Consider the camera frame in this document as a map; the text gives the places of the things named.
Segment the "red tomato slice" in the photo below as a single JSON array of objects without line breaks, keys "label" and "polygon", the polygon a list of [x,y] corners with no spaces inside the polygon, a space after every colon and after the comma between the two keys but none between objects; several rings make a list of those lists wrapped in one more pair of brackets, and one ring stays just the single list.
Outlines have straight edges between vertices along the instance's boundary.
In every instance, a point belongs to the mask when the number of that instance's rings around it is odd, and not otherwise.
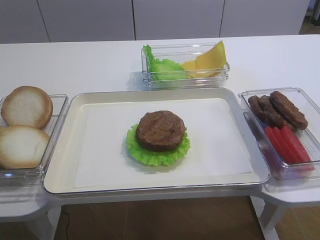
[{"label": "red tomato slice", "polygon": [[278,143],[277,139],[275,138],[275,136],[273,135],[272,133],[272,128],[273,127],[270,127],[268,126],[266,129],[265,129],[265,132],[266,132],[266,135],[268,136],[270,142],[272,143],[272,145],[274,146],[274,148],[277,150],[277,152],[279,153],[279,155],[282,157],[282,154],[283,154],[283,149],[281,148],[280,144]]},{"label": "red tomato slice", "polygon": [[284,138],[281,135],[280,130],[277,127],[273,127],[271,131],[282,148],[283,160],[287,164],[302,164],[303,161],[300,160],[298,156],[294,154],[294,152],[291,150],[289,145],[285,142]]},{"label": "red tomato slice", "polygon": [[311,159],[304,145],[300,142],[296,134],[288,127],[283,126],[280,130],[281,136],[292,151],[296,164],[310,163]]}]

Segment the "flat yellow cheese slice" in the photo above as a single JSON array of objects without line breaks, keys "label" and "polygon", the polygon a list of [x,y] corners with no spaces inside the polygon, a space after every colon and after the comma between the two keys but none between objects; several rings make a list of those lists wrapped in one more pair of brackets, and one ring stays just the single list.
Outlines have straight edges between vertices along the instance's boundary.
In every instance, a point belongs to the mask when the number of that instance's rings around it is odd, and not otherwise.
[{"label": "flat yellow cheese slice", "polygon": [[196,60],[189,60],[184,62],[181,67],[188,72],[188,75],[194,79],[200,78],[211,78],[216,77],[222,73],[222,71],[217,71],[215,69],[197,69]]}]

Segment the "green lettuce leaf on tray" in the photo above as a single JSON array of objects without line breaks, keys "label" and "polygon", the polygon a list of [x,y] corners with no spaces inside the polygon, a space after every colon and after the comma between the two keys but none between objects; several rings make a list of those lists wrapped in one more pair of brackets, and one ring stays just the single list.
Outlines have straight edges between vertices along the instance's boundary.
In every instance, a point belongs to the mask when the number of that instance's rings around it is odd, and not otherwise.
[{"label": "green lettuce leaf on tray", "polygon": [[185,132],[180,145],[171,151],[155,152],[144,149],[139,145],[136,138],[138,124],[130,127],[127,131],[126,146],[130,155],[138,162],[151,167],[172,166],[177,161],[182,160],[191,148],[187,131]]}]

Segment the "middle red tomato slice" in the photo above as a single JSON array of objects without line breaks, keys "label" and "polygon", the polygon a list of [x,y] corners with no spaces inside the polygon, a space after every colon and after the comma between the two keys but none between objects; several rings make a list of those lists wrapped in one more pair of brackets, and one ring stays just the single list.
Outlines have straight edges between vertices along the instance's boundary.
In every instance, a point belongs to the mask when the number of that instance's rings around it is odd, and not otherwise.
[{"label": "middle red tomato slice", "polygon": [[294,152],[291,150],[289,145],[285,142],[284,138],[281,135],[280,130],[277,127],[273,127],[271,131],[282,148],[283,160],[287,164],[302,164],[303,161],[300,160],[298,156],[294,154]]}]

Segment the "clear patty tomato container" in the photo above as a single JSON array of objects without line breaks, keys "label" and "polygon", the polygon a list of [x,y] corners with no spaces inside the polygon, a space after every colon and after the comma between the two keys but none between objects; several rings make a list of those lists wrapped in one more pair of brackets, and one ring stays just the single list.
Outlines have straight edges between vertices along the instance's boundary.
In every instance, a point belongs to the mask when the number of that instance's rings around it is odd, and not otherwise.
[{"label": "clear patty tomato container", "polygon": [[[308,121],[308,126],[304,130],[295,132],[297,138],[310,157],[307,163],[286,163],[278,154],[270,142],[266,128],[263,123],[252,112],[249,105],[249,98],[252,96],[269,96],[272,92],[279,91],[285,95],[302,112]],[[297,87],[271,88],[260,90],[249,90],[240,93],[240,106],[244,117],[256,139],[257,145],[266,159],[271,174],[277,180],[293,180],[303,178],[320,177],[320,108],[311,100],[311,98]]]}]

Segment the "upright yellow cheese slice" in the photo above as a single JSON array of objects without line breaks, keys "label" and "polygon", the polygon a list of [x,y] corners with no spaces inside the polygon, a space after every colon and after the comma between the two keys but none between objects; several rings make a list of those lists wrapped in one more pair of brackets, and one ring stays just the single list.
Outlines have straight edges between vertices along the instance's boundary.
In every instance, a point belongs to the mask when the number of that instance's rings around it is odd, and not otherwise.
[{"label": "upright yellow cheese slice", "polygon": [[224,42],[221,40],[209,51],[196,58],[197,70],[221,69],[227,63]]}]

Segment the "left red tomato slice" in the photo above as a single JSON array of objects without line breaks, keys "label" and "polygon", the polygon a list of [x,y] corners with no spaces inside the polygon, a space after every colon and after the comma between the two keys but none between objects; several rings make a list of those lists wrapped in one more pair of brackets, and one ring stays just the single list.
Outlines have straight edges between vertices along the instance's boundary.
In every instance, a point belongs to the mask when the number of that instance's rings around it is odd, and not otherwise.
[{"label": "left red tomato slice", "polygon": [[282,154],[283,154],[283,149],[281,148],[280,144],[278,143],[277,139],[275,138],[275,136],[273,135],[272,133],[272,128],[273,127],[270,127],[268,126],[266,129],[265,129],[265,132],[266,132],[266,135],[268,136],[270,142],[272,143],[272,145],[274,146],[274,148],[277,150],[277,152],[279,153],[279,155],[282,157]]}]

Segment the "clear lettuce cheese container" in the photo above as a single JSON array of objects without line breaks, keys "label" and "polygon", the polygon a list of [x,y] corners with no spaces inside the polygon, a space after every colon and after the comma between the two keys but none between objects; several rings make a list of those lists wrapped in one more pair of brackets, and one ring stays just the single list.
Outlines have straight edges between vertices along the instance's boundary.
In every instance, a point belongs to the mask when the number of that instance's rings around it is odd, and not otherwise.
[{"label": "clear lettuce cheese container", "polygon": [[[212,49],[217,43],[189,43],[189,44],[170,44],[170,45],[149,45],[156,59],[169,59],[180,65],[186,61],[196,60],[199,55],[202,55]],[[214,69],[222,71],[221,74],[215,77],[206,78],[191,78],[187,73],[188,78],[179,80],[154,81],[152,73],[149,72],[147,66],[147,57],[141,49],[142,61],[142,81],[150,90],[163,89],[179,89],[179,88],[218,88],[223,87],[229,78],[230,65],[228,62],[223,68]]]}]

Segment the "front bun half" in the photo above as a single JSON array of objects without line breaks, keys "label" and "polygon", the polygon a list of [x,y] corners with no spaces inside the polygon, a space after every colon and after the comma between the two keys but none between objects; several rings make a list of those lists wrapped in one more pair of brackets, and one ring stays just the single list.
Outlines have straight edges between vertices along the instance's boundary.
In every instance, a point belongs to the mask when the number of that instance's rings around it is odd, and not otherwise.
[{"label": "front bun half", "polygon": [[31,126],[0,128],[0,165],[6,169],[37,167],[49,142],[49,135]]}]

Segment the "white serving tray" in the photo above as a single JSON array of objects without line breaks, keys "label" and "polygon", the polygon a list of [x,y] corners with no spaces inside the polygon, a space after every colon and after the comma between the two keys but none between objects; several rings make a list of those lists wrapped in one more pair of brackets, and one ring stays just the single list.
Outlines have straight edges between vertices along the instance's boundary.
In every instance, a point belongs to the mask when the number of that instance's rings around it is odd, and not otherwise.
[{"label": "white serving tray", "polygon": [[[84,121],[79,118],[80,108],[89,104],[115,104],[131,102],[157,102],[157,101],[177,101],[177,100],[199,100],[199,99],[224,99],[230,104],[237,118],[240,127],[245,127],[251,133],[248,142],[253,144],[254,155],[251,159],[253,171],[256,175],[254,182],[247,183],[226,183],[212,185],[187,185],[187,186],[168,186],[168,187],[145,187],[145,188],[127,188],[127,189],[102,189],[102,188],[75,188],[74,182],[80,162],[79,145],[83,141],[84,131],[76,132],[76,127]],[[66,118],[56,143],[51,161],[43,179],[44,189],[57,195],[71,193],[111,193],[119,191],[134,190],[160,190],[177,189],[189,187],[244,187],[255,186],[265,183],[270,177],[270,169],[257,145],[244,112],[241,109],[235,94],[226,88],[191,88],[191,89],[170,89],[155,91],[125,91],[125,92],[95,92],[83,93],[74,97],[66,114]]]}]

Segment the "bun half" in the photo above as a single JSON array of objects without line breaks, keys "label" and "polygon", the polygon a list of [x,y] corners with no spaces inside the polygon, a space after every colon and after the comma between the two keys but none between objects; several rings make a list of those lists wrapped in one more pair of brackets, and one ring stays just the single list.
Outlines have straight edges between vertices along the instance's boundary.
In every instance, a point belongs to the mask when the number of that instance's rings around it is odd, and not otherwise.
[{"label": "bun half", "polygon": [[4,100],[0,114],[8,126],[30,126],[43,129],[53,114],[53,102],[42,89],[20,86]]},{"label": "bun half", "polygon": [[6,169],[37,167],[49,142],[49,135],[31,126],[0,128],[0,165]]}]

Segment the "upper bun half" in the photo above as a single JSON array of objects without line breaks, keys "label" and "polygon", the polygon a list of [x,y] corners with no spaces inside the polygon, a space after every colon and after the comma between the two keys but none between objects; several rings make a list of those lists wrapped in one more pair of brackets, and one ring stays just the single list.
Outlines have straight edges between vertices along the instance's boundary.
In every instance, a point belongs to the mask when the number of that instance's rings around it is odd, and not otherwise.
[{"label": "upper bun half", "polygon": [[8,126],[30,126],[43,129],[53,114],[53,102],[42,89],[20,86],[4,100],[0,114]]}]

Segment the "white paper liner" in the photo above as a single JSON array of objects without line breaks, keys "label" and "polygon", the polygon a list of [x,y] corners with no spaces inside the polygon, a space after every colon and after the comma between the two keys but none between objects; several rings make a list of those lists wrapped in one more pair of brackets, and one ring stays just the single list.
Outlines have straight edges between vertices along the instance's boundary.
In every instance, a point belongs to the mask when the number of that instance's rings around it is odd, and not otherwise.
[{"label": "white paper liner", "polygon": [[[190,149],[172,166],[146,166],[126,145],[129,129],[150,112],[182,118]],[[252,183],[254,145],[222,98],[85,104],[76,132],[84,131],[74,187],[104,190]]]}]

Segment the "green lettuce in container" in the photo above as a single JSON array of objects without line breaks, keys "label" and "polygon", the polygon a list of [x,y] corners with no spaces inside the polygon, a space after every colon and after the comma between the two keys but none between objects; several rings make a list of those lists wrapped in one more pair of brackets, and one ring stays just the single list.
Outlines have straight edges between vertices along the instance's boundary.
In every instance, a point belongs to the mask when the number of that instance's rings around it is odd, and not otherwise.
[{"label": "green lettuce in container", "polygon": [[151,73],[153,81],[183,80],[188,78],[187,72],[179,63],[167,58],[163,60],[155,58],[152,48],[148,44],[143,46],[143,52],[146,55],[148,71]]}]

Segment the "clear bun container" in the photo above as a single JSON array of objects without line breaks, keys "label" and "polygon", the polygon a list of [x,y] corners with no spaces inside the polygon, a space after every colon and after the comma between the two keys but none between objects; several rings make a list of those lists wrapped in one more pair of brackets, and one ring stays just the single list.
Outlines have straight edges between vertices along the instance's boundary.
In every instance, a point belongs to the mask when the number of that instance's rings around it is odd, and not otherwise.
[{"label": "clear bun container", "polygon": [[38,166],[32,168],[0,168],[0,186],[34,185],[42,181],[46,169],[51,161],[61,129],[68,113],[68,96],[65,94],[51,94],[53,104],[50,121],[43,129],[48,134],[49,141]]}]

